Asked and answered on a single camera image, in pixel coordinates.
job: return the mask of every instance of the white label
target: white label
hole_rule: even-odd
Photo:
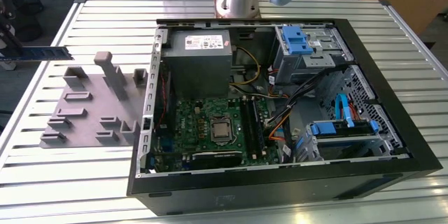
[[[309,44],[311,47],[322,47],[321,45],[321,42],[317,40],[317,41],[309,41]]]
[[[270,84],[275,85],[275,77],[270,76]]]
[[[283,152],[289,155],[289,157],[291,156],[291,149],[287,145],[283,146]]]
[[[186,50],[223,48],[223,35],[203,35],[186,37]]]

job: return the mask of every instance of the slotted aluminum platform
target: slotted aluminum platform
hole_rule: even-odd
[[[394,9],[378,2],[261,1],[263,17],[347,18],[443,166],[448,166],[447,72]],[[54,45],[75,61],[43,62],[0,138],[0,223],[79,223],[145,219],[158,223],[448,222],[448,168],[359,200],[217,214],[153,218],[127,198],[133,147],[46,150],[41,135],[55,110],[67,66],[90,73],[98,51],[123,73],[146,68],[158,18],[213,18],[213,0],[89,0],[74,4]]]

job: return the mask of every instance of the green circuit board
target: green circuit board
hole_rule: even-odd
[[[265,98],[257,100],[259,118],[265,120],[270,117],[267,101]],[[227,142],[214,142],[213,124],[214,120],[229,120],[231,122],[231,140]],[[177,106],[177,129],[173,141],[174,153],[197,153],[214,151],[241,151],[243,152],[242,167],[255,165],[278,164],[278,147],[275,144],[266,149],[266,156],[258,159],[249,158],[246,152],[245,130],[241,113],[239,99],[202,99],[182,100]],[[182,157],[167,156],[165,158],[166,171],[182,171]]]

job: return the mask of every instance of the gray plastic stand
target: gray plastic stand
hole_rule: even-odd
[[[42,148],[129,146],[138,139],[149,73],[135,69],[134,74],[123,74],[111,60],[110,52],[97,53],[94,61],[105,74],[69,67],[67,86],[41,137]]]

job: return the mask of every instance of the mesh panel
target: mesh panel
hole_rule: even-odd
[[[335,98],[339,93],[345,93],[349,99],[354,101],[361,117],[377,120],[381,126],[381,134],[389,136],[394,147],[402,147],[402,141],[387,122],[382,106],[367,103],[369,100],[375,99],[375,95],[362,78],[358,66],[351,66],[345,73],[333,73],[323,79],[317,88],[317,95],[321,97],[325,115],[327,119],[335,120]]]

